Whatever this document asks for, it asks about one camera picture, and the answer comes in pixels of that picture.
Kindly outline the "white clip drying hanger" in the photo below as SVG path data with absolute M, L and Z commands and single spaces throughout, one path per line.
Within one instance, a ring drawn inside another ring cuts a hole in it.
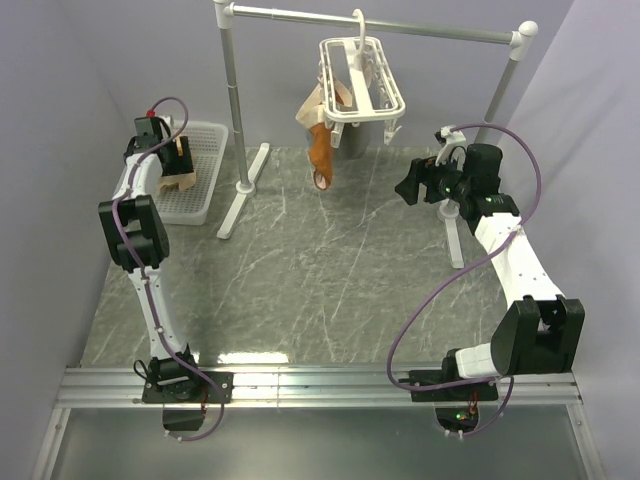
M 381 41 L 366 34 L 365 17 L 361 10 L 353 11 L 359 34 L 355 37 L 334 37 L 320 42 L 320 81 L 324 93 L 325 124 L 332 130 L 331 145 L 340 146 L 346 125 L 382 122 L 383 142 L 388 145 L 401 126 L 398 120 L 406 111 L 405 101 L 386 59 Z M 354 97 L 352 107 L 336 99 L 339 81 L 332 62 L 332 53 L 345 58 L 349 85 Z

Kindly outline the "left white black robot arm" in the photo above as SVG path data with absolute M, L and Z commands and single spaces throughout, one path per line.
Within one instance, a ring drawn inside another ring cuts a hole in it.
M 153 199 L 162 177 L 193 171 L 188 139 L 152 111 L 134 126 L 120 185 L 98 206 L 111 259 L 127 273 L 149 335 L 151 360 L 136 360 L 134 372 L 145 381 L 147 402 L 203 402 L 208 383 L 195 372 L 197 362 L 175 318 L 163 271 L 169 239 Z

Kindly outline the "orange underwear on hanger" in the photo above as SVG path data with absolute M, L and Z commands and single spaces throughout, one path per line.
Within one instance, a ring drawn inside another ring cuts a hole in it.
M 314 168 L 313 181 L 317 189 L 326 191 L 331 186 L 333 178 L 332 130 L 325 123 L 307 130 L 311 134 L 308 157 Z

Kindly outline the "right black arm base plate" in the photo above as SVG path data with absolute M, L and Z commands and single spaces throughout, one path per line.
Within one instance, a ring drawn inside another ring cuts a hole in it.
M 403 383 L 413 387 L 432 386 L 449 382 L 441 370 L 410 370 Z M 498 389 L 488 382 L 465 384 L 437 390 L 412 392 L 413 402 L 466 402 L 469 400 L 495 401 L 499 397 Z

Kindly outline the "beige underwear shorts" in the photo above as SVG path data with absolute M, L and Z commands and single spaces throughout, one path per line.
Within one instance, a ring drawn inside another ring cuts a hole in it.
M 161 176 L 158 181 L 156 193 L 160 194 L 165 189 L 171 189 L 177 187 L 180 192 L 186 191 L 195 186 L 197 181 L 197 174 L 194 167 L 194 172 L 186 175 L 176 176 Z

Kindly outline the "white perforated plastic basket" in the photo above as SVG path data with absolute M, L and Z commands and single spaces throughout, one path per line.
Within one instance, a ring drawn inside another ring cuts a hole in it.
M 162 176 L 157 155 L 144 159 L 134 153 L 125 161 L 125 170 L 115 195 L 132 189 L 134 197 L 150 195 L 166 225 L 202 225 L 207 217 L 228 140 L 228 129 L 217 123 L 191 120 L 181 134 L 189 146 L 193 171 L 178 176 Z

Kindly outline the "aluminium mounting rail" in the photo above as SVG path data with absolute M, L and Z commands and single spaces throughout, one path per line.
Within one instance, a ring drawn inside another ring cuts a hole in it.
M 407 391 L 393 386 L 376 364 L 223 365 L 233 375 L 231 408 L 417 407 Z M 143 380 L 127 368 L 69 368 L 56 408 L 145 408 Z M 511 406 L 579 405 L 571 373 L 524 375 L 515 380 Z

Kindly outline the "white metal clothes rack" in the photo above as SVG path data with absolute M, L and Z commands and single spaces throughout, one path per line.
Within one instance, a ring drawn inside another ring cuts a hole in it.
M 384 142 L 390 142 L 400 129 L 398 121 L 406 111 L 406 103 L 394 79 L 382 43 L 373 37 L 373 32 L 507 46 L 510 50 L 509 60 L 483 121 L 477 127 L 476 138 L 482 141 L 493 123 L 518 64 L 526 57 L 539 31 L 534 21 L 525 21 L 511 32 L 494 32 L 368 20 L 359 9 L 354 10 L 350 16 L 334 16 L 242 6 L 232 1 L 216 2 L 215 12 L 222 40 L 234 138 L 238 144 L 244 142 L 244 133 L 232 44 L 232 21 L 236 17 L 357 29 L 354 36 L 328 38 L 320 42 L 318 80 L 298 115 L 307 128 L 323 126 L 330 149 L 339 147 L 344 128 L 348 124 L 359 126 L 362 123 L 381 122 L 384 125 Z

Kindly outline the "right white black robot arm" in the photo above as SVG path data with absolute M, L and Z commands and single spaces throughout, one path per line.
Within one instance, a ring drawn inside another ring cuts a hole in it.
M 412 160 L 395 190 L 409 205 L 417 203 L 421 186 L 430 204 L 458 203 L 496 272 L 507 312 L 489 342 L 453 349 L 440 370 L 412 370 L 398 381 L 415 401 L 495 400 L 499 378 L 568 373 L 584 324 L 581 301 L 566 298 L 547 275 L 513 198 L 499 190 L 502 150 L 474 143 L 465 153 L 462 167 L 433 157 Z

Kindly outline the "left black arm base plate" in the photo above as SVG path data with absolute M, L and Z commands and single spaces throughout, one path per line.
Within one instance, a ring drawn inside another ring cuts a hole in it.
M 234 375 L 230 372 L 205 371 L 210 379 L 187 376 L 152 383 L 143 389 L 143 404 L 228 404 L 232 398 Z

